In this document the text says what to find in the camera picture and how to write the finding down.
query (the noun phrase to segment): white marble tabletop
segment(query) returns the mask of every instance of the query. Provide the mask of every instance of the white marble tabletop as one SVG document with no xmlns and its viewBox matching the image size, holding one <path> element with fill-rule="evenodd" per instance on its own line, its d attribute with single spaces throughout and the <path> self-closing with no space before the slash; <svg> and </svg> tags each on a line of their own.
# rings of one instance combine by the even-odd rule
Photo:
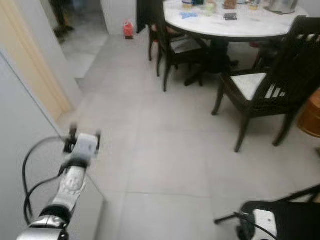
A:
<svg viewBox="0 0 320 240">
<path fill-rule="evenodd" d="M 203 6 L 185 9 L 181 0 L 164 2 L 165 20 L 170 25 L 192 33 L 226 38 L 267 38 L 283 36 L 290 30 L 294 19 L 307 12 L 297 7 L 294 13 L 279 15 L 265 10 L 262 3 L 258 10 L 250 10 L 249 5 L 238 4 L 236 9 L 223 9 L 222 1 L 217 0 L 216 13 L 206 16 Z M 197 13 L 197 17 L 182 19 L 182 12 Z M 237 13 L 237 20 L 226 21 L 225 13 Z"/>
</svg>

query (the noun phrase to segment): chair backrest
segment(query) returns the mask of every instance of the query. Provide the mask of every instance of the chair backrest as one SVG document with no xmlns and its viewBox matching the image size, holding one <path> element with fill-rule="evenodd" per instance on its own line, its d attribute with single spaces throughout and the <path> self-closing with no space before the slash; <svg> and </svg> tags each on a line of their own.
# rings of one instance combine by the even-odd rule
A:
<svg viewBox="0 0 320 240">
<path fill-rule="evenodd" d="M 320 86 L 320 18 L 298 16 L 253 101 L 301 107 Z"/>
<path fill-rule="evenodd" d="M 170 51 L 170 37 L 167 31 L 167 23 L 164 12 L 164 0 L 150 0 L 151 15 L 156 25 L 158 40 L 161 48 Z"/>
</svg>

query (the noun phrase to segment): robotic arm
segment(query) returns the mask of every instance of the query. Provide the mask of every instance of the robotic arm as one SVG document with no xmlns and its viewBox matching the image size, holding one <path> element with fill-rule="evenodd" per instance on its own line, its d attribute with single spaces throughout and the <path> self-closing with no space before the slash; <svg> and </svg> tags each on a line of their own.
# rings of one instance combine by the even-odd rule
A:
<svg viewBox="0 0 320 240">
<path fill-rule="evenodd" d="M 17 240 L 68 240 L 67 227 L 71 221 L 77 200 L 85 188 L 87 168 L 100 147 L 100 135 L 81 133 L 76 139 L 77 129 L 71 128 L 71 138 L 66 141 L 65 169 L 58 192 Z"/>
</svg>

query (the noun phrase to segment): doorway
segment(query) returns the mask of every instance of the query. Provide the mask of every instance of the doorway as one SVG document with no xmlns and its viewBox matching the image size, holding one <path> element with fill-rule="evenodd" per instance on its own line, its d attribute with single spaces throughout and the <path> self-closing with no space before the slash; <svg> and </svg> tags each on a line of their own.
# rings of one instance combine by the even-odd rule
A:
<svg viewBox="0 0 320 240">
<path fill-rule="evenodd" d="M 83 79 L 108 39 L 100 0 L 40 0 L 70 71 Z"/>
</svg>

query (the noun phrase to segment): black cable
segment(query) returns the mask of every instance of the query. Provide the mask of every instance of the black cable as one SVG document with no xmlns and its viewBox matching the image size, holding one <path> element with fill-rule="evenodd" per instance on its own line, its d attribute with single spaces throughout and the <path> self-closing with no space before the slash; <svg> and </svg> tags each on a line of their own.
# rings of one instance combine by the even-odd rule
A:
<svg viewBox="0 0 320 240">
<path fill-rule="evenodd" d="M 61 136 L 50 136 L 50 137 L 47 137 L 47 138 L 44 138 L 42 139 L 41 141 L 39 141 L 38 143 L 36 143 L 29 151 L 28 153 L 26 154 L 24 160 L 23 160 L 23 165 L 22 165 L 22 181 L 23 181 L 23 188 L 24 188 L 24 194 L 25 196 L 28 195 L 28 185 L 27 185 L 27 178 L 26 178 L 26 168 L 27 168 L 27 162 L 28 162 L 28 159 L 30 157 L 30 155 L 33 153 L 34 150 L 36 150 L 39 146 L 41 146 L 42 144 L 44 143 L 48 143 L 48 142 L 51 142 L 51 141 L 56 141 L 56 140 L 61 140 L 63 142 L 66 141 L 65 138 L 61 137 Z M 32 211 L 32 207 L 31 207 L 31 203 L 30 201 L 28 200 L 28 202 L 26 203 L 27 204 L 27 207 L 29 209 L 29 213 L 31 215 L 31 217 L 34 216 L 34 213 Z"/>
<path fill-rule="evenodd" d="M 246 222 L 250 223 L 251 225 L 255 226 L 257 229 L 260 229 L 262 231 L 264 231 L 266 234 L 270 235 L 273 239 L 275 240 L 280 240 L 279 238 L 277 238 L 275 235 L 273 235 L 271 232 L 269 232 L 268 230 L 264 229 L 263 227 L 255 224 L 254 222 L 250 221 L 249 219 L 247 219 L 247 217 L 245 217 L 244 215 L 238 213 L 238 212 L 234 212 L 234 215 L 236 215 L 237 218 L 245 220 Z"/>
<path fill-rule="evenodd" d="M 57 176 L 54 176 L 54 177 L 51 177 L 51 178 L 49 178 L 49 179 L 47 179 L 47 180 L 44 180 L 44 181 L 39 182 L 38 184 L 36 184 L 36 185 L 27 193 L 27 195 L 26 195 L 26 197 L 25 197 L 25 199 L 24 199 L 24 204 L 23 204 L 23 215 L 24 215 L 24 220 L 25 220 L 25 222 L 26 222 L 27 225 L 30 225 L 30 223 L 31 223 L 31 221 L 30 221 L 30 219 L 29 219 L 29 217 L 28 217 L 28 212 L 27 212 L 28 203 L 30 203 L 31 194 L 32 194 L 38 187 L 40 187 L 41 185 L 47 184 L 47 183 L 49 183 L 49 182 L 51 182 L 51 181 L 54 181 L 54 180 L 58 179 L 58 178 L 62 175 L 62 173 L 64 172 L 64 170 L 65 170 L 65 167 L 62 166 L 62 167 L 60 168 L 59 173 L 58 173 Z"/>
</svg>

